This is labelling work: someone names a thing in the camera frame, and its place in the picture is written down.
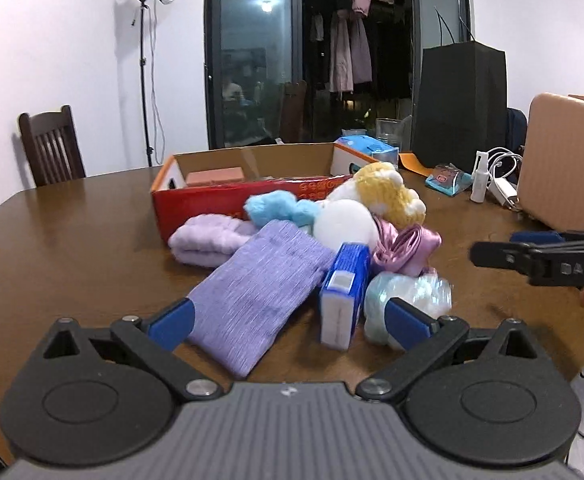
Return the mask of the white spray bottle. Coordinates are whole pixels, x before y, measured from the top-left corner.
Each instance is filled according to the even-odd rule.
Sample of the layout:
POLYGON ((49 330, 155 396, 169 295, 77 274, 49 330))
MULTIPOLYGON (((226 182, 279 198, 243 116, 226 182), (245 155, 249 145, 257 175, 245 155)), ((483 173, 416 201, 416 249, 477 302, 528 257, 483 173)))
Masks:
POLYGON ((489 154, 487 152, 476 152, 472 179, 470 200, 475 204, 482 204, 485 200, 489 180, 489 154))

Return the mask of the hanging pink clothes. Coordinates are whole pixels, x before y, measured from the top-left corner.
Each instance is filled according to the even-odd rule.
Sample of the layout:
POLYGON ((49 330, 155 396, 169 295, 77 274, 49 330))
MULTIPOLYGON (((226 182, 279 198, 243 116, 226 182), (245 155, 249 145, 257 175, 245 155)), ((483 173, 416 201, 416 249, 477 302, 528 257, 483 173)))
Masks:
POLYGON ((363 19, 371 0, 351 0, 349 10, 338 10, 332 20, 329 90, 353 92, 356 84, 372 81, 372 63, 363 19))

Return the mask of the yellow white plush toy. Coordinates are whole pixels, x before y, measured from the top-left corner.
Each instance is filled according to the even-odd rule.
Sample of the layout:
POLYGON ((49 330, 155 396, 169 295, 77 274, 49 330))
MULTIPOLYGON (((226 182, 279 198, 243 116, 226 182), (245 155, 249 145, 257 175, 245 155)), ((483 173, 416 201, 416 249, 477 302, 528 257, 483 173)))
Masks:
POLYGON ((373 162, 362 167, 334 188, 327 200, 355 200, 397 230, 423 224, 426 218, 423 200, 405 185, 403 176, 389 162, 373 162))

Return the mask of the black paper bag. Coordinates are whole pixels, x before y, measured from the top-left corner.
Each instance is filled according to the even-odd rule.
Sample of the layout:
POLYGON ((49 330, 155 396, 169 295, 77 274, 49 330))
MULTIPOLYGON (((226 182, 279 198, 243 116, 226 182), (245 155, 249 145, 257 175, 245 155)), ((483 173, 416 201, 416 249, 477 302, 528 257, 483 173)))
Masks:
POLYGON ((503 51, 477 41, 422 51, 412 138, 422 166, 452 164, 470 172, 475 153, 502 145, 507 132, 503 51))

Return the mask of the lilac fluffy towel headband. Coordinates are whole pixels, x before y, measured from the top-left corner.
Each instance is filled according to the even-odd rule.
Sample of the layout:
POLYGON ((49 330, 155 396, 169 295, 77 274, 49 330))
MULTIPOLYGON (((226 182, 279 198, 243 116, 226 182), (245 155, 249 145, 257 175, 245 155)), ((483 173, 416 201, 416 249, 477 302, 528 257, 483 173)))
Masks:
POLYGON ((167 245, 179 263, 217 268, 257 231, 251 221, 224 214, 200 214, 179 226, 167 245))

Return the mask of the red cardboard box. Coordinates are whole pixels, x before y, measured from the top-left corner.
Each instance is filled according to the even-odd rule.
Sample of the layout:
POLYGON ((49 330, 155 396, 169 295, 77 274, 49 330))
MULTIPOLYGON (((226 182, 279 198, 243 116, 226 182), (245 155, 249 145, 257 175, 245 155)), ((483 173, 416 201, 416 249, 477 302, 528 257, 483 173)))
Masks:
POLYGON ((271 144, 178 154, 167 158, 152 188, 162 240, 199 214, 244 216, 246 200, 275 190, 300 200, 323 200, 374 158, 339 143, 271 144), (188 185, 190 174, 239 168, 243 179, 188 185))

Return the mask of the teal snack packet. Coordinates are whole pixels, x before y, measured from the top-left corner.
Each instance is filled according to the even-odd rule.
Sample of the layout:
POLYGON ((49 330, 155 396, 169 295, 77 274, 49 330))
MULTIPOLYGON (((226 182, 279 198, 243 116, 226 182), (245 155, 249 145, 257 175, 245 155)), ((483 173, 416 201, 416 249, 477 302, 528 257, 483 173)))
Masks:
POLYGON ((454 165, 437 165, 425 179, 425 185, 448 197, 456 196, 473 185, 473 179, 467 172, 454 165))

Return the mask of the purple woven fabric pouch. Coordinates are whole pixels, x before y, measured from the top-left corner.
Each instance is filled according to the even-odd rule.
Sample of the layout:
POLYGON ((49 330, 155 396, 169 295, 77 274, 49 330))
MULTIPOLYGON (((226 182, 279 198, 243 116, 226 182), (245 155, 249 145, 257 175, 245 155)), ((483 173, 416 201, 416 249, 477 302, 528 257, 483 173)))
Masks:
POLYGON ((292 222, 267 223, 188 293, 195 314, 188 341, 233 376, 249 376, 334 258, 292 222))

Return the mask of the blue wet wipes pack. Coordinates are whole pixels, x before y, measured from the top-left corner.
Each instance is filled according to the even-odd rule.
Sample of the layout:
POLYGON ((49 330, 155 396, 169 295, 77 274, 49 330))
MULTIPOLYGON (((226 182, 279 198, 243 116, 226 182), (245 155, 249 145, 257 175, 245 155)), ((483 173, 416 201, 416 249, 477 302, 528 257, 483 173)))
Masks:
POLYGON ((353 176, 374 162, 398 166, 399 150, 372 136, 341 136, 333 143, 331 176, 353 176))

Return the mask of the light blue fluffy plush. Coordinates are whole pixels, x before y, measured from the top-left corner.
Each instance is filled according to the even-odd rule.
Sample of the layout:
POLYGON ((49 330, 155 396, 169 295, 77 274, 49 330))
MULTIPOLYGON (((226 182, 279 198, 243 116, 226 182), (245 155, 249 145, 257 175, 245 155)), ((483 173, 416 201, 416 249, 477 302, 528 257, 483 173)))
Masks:
POLYGON ((312 200, 299 200, 293 193, 275 190, 265 194, 249 197, 244 206, 244 212, 257 228, 262 228, 273 220, 290 221, 303 228, 311 226, 321 206, 312 200))

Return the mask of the blue tissue pack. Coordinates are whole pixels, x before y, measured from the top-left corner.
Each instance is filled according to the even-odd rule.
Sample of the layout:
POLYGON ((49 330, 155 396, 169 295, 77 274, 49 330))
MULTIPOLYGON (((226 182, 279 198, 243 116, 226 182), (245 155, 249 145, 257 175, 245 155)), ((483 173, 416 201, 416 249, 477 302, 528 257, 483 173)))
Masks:
POLYGON ((319 294, 324 346, 339 351, 349 348, 369 282, 370 260, 367 245, 345 243, 339 248, 319 294))

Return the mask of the purple satin scrunchie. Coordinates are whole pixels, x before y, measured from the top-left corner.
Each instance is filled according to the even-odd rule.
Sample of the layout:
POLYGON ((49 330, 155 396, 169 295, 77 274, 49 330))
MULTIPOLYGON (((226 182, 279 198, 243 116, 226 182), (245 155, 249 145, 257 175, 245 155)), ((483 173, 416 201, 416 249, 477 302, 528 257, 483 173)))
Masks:
POLYGON ((429 257, 440 247, 439 233, 421 224, 398 230, 391 222, 373 217, 379 242, 372 252, 371 266, 375 274, 391 272, 418 278, 433 273, 429 267, 429 257))

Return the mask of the clear plastic bag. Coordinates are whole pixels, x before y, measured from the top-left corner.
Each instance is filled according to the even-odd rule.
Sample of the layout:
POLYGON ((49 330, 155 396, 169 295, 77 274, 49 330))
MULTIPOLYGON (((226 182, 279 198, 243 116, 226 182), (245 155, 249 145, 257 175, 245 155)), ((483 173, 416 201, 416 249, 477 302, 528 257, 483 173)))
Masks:
POLYGON ((438 318, 452 308, 452 287, 436 273, 410 278, 382 272, 365 292, 365 339, 410 350, 438 330, 438 318))

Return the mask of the dark wooden chair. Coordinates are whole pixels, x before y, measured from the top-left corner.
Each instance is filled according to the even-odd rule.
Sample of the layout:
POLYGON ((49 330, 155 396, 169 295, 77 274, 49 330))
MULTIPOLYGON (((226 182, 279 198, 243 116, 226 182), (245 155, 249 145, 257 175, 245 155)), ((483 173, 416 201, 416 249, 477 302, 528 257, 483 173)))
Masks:
POLYGON ((86 177, 69 105, 63 105, 57 112, 22 113, 18 126, 38 188, 86 177))

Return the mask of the white foam cylinder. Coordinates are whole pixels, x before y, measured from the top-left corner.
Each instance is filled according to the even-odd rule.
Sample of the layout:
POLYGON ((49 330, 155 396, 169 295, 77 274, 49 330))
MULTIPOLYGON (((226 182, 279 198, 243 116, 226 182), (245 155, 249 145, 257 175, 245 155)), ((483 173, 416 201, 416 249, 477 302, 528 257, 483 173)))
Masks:
POLYGON ((377 248, 380 235, 371 212, 355 200, 325 200, 313 222, 313 237, 338 252, 342 244, 377 248))

